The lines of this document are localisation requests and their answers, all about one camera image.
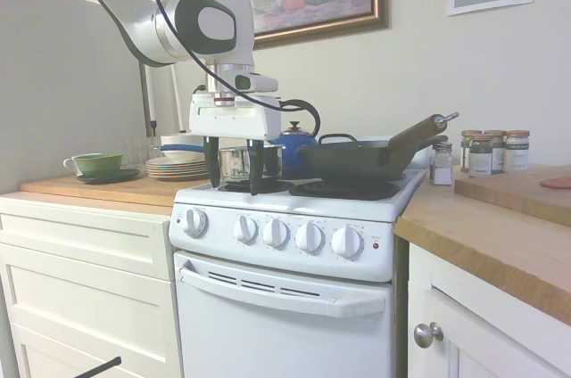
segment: frying pan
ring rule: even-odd
[[[359,142],[351,135],[324,135],[315,145],[300,148],[311,172],[332,185],[371,185],[399,180],[414,155],[432,144],[446,142],[447,136],[435,136],[447,128],[447,122],[459,116],[433,115],[388,141]],[[330,137],[345,137],[350,142],[323,144]]]

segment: wooden cutting board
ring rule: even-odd
[[[192,182],[161,182],[146,174],[128,182],[108,185],[86,185],[75,176],[27,182],[20,186],[21,191],[29,193],[50,193],[69,197],[89,198],[93,200],[134,202],[153,206],[172,207],[177,192],[184,188],[205,185],[208,180]]]
[[[558,177],[571,177],[571,166],[459,179],[454,184],[454,192],[571,226],[571,190],[540,185],[545,179]]]

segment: white knob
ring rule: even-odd
[[[312,253],[316,251],[323,242],[323,233],[311,222],[303,225],[297,230],[295,235],[295,244],[300,251]]]
[[[253,240],[258,232],[258,226],[253,219],[241,216],[234,225],[234,238],[239,242],[247,243]]]
[[[201,210],[187,210],[183,217],[182,230],[193,238],[200,237],[206,228],[206,215]]]
[[[264,228],[264,242],[277,249],[287,241],[287,226],[277,219],[271,219]]]
[[[345,226],[335,231],[331,239],[333,251],[342,258],[352,258],[355,256],[361,246],[362,240],[357,231],[349,226]]]

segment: kettle lid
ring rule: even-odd
[[[300,121],[289,121],[289,123],[292,126],[290,128],[288,128],[286,131],[284,131],[282,133],[282,135],[306,135],[306,136],[310,135],[303,128],[297,127],[297,125],[300,123]]]

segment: spice jar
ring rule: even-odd
[[[529,131],[509,131],[506,137],[504,171],[526,171],[529,169]]]
[[[484,134],[492,137],[492,174],[503,173],[506,132],[503,130],[487,130],[484,131]]]
[[[470,145],[470,177],[492,174],[492,138],[490,135],[473,135]]]
[[[480,130],[464,130],[462,131],[462,155],[460,157],[462,162],[462,170],[464,173],[468,173],[469,161],[470,161],[470,143],[472,142],[472,135],[479,135],[482,131]]]
[[[434,185],[452,185],[452,144],[440,142],[434,145],[430,160],[430,180]]]

